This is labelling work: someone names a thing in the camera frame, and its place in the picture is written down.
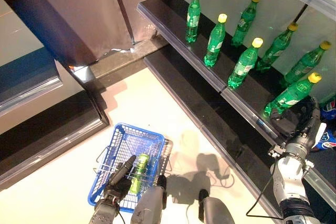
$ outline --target soda bottle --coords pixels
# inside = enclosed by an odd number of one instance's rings
[[[272,109],[276,108],[278,113],[282,114],[284,110],[292,107],[294,104],[309,95],[313,85],[318,83],[321,79],[322,77],[318,73],[314,72],[310,74],[307,79],[293,83],[272,102],[266,105],[265,113],[270,116]]]
[[[252,42],[252,46],[247,48],[239,57],[239,60],[235,66],[235,70],[229,77],[229,87],[236,89],[245,80],[248,72],[254,67],[258,59],[258,49],[262,46],[263,40],[255,38]]]
[[[218,23],[212,29],[208,42],[207,52],[204,56],[204,63],[207,67],[213,67],[217,61],[217,56],[225,38],[225,22],[226,14],[220,14],[218,16]]]
[[[187,29],[185,32],[185,39],[189,43],[196,41],[198,20],[200,15],[200,0],[192,0],[188,7]]]
[[[318,48],[306,53],[292,69],[285,75],[286,86],[291,85],[301,79],[306,73],[310,72],[321,61],[325,51],[331,47],[329,41],[323,41]]]
[[[132,171],[132,185],[130,187],[130,192],[133,194],[137,194],[140,192],[141,185],[142,185],[142,176],[145,174],[147,163],[149,160],[149,155],[147,154],[140,154],[138,157],[138,164]]]
[[[231,45],[238,47],[243,43],[245,35],[252,25],[252,21],[256,17],[257,3],[260,0],[252,0],[249,6],[243,11],[240,21],[237,25],[234,36],[231,40]]]
[[[293,32],[298,29],[298,24],[291,23],[287,30],[276,37],[270,48],[267,49],[263,58],[257,63],[257,70],[266,72],[271,65],[278,59],[282,52],[289,46]]]

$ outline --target bottle label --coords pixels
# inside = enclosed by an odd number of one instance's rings
[[[238,26],[243,27],[245,24],[246,24],[246,21],[243,18],[241,18],[238,23]]]
[[[234,72],[239,76],[245,76],[253,68],[253,65],[244,66],[240,61],[235,66]]]
[[[243,31],[247,31],[252,24],[252,21],[247,21],[243,18],[238,22],[238,27],[242,28]]]
[[[324,111],[332,111],[335,109],[335,100],[334,101],[331,101],[329,103],[327,103],[324,107],[323,107],[323,110]]]
[[[196,27],[198,26],[199,16],[198,15],[187,15],[187,26],[188,27]]]
[[[273,53],[274,56],[279,57],[282,54],[283,50],[279,50],[275,53]]]
[[[209,38],[209,42],[208,42],[208,50],[209,50],[210,52],[218,52],[218,51],[220,50],[222,44],[223,44],[222,41],[219,42],[219,43],[217,43],[216,41],[213,41],[213,40],[211,39],[211,36],[210,36],[210,38]]]
[[[286,101],[285,104],[288,104],[288,105],[294,105],[294,104],[297,104],[300,100],[290,100],[290,101]]]
[[[308,73],[310,70],[312,70],[313,68],[312,67],[305,67],[303,64],[301,64],[302,65],[302,67],[303,68],[299,68],[300,67],[300,65],[298,65],[298,68],[297,69],[295,69],[295,72],[294,72],[294,74],[296,75],[296,76],[300,76],[301,74],[306,74],[306,73]]]

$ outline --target beige floor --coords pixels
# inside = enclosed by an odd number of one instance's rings
[[[206,183],[211,184],[211,196],[226,204],[235,223],[273,223],[245,216],[254,197],[148,69],[108,87],[103,97],[111,125],[128,123],[159,132],[174,143],[166,174],[172,195],[161,223],[201,223],[196,198]],[[0,192],[0,223],[88,223],[93,213],[87,203],[95,177],[92,168],[112,130],[112,126],[104,129]],[[215,169],[228,178],[219,181]],[[254,214],[266,215],[259,205]],[[123,216],[130,223],[131,215]],[[122,223],[120,217],[114,223]]]

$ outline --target cable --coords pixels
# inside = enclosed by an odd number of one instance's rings
[[[124,222],[124,224],[126,224],[124,218],[122,217],[122,215],[121,215],[121,213],[120,213],[120,211],[119,211],[119,215],[120,215],[120,217],[121,217],[121,219],[122,219],[122,222]]]
[[[248,217],[260,217],[260,218],[270,218],[270,219],[277,219],[277,220],[283,220],[282,218],[279,217],[272,217],[272,216],[262,216],[262,215],[249,215],[249,213],[252,211],[252,209],[257,205],[257,203],[259,202],[260,198],[262,197],[264,191],[266,190],[267,186],[269,185],[269,183],[272,181],[273,179],[273,174],[275,172],[275,166],[277,164],[277,159],[275,159],[274,162],[274,166],[273,166],[273,170],[271,173],[271,177],[269,178],[269,180],[267,181],[266,185],[264,186],[264,188],[262,189],[261,193],[259,194],[259,197],[257,198],[256,202],[253,204],[253,206],[247,211],[246,216]]]
[[[220,184],[221,184],[222,187],[224,187],[224,188],[230,188],[230,187],[232,187],[234,185],[234,183],[235,183],[235,177],[232,174],[230,174],[230,175],[232,176],[232,184],[229,185],[229,186],[226,186],[226,181],[228,180],[228,178],[225,180],[225,184],[224,185],[222,183],[222,180],[220,180],[219,182],[220,182]]]
[[[188,206],[187,206],[187,209],[186,209],[186,211],[185,211],[185,216],[187,217],[188,224],[189,224],[188,209],[189,209],[190,206],[191,206],[191,205],[188,205]]]

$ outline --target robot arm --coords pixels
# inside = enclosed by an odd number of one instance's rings
[[[313,167],[306,157],[318,143],[325,126],[320,122],[320,110],[316,102],[311,117],[296,136],[284,148],[276,145],[269,151],[269,155],[276,158],[271,167],[271,170],[274,169],[273,190],[285,224],[320,223],[310,208],[302,179]]]
[[[111,175],[104,188],[104,197],[95,206],[89,224],[112,224],[119,213],[119,202],[127,195],[132,182],[125,177],[133,167],[136,156],[131,156],[118,171]]]

